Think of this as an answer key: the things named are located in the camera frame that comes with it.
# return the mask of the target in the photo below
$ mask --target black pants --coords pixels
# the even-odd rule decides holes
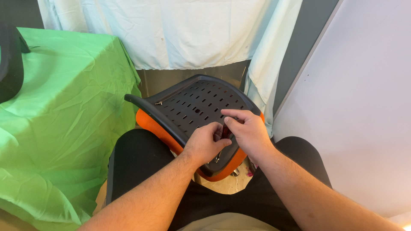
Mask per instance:
[[[317,150],[299,137],[286,137],[275,147],[321,182],[331,187]],[[169,148],[153,133],[134,129],[115,145],[111,201],[128,192],[174,159]],[[177,230],[192,221],[220,213],[241,213],[266,222],[279,230],[300,230],[268,179],[257,169],[244,190],[227,195],[191,181],[171,222]]]

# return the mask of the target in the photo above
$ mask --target orange mesh cushion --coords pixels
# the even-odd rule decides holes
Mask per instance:
[[[260,114],[260,117],[264,122],[263,113]],[[136,122],[140,127],[154,133],[154,135],[156,135],[161,141],[163,141],[175,154],[179,155],[183,151],[183,148],[180,146],[180,144],[178,144],[177,141],[173,137],[171,137],[171,135],[168,134],[166,130],[164,130],[164,128],[162,128],[157,122],[154,121],[154,119],[152,119],[141,109],[137,111]],[[245,152],[241,150],[241,148],[239,148],[229,164],[216,176],[208,177],[204,175],[200,169],[197,169],[197,173],[208,181],[214,182],[222,180],[230,175],[241,164],[246,156],[247,155],[245,154]]]

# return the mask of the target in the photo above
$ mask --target green fabric-covered box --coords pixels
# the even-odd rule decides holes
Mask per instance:
[[[24,83],[0,104],[0,208],[39,230],[87,221],[140,79],[119,39],[19,28]]]

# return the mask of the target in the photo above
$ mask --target white wall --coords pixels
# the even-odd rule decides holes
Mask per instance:
[[[411,1],[344,0],[274,121],[323,159],[335,190],[411,211]]]

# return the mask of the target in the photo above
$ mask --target left hand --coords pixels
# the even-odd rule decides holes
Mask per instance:
[[[231,144],[230,139],[220,139],[222,131],[223,126],[219,122],[197,128],[180,156],[190,157],[190,162],[196,168],[210,162],[224,147]]]

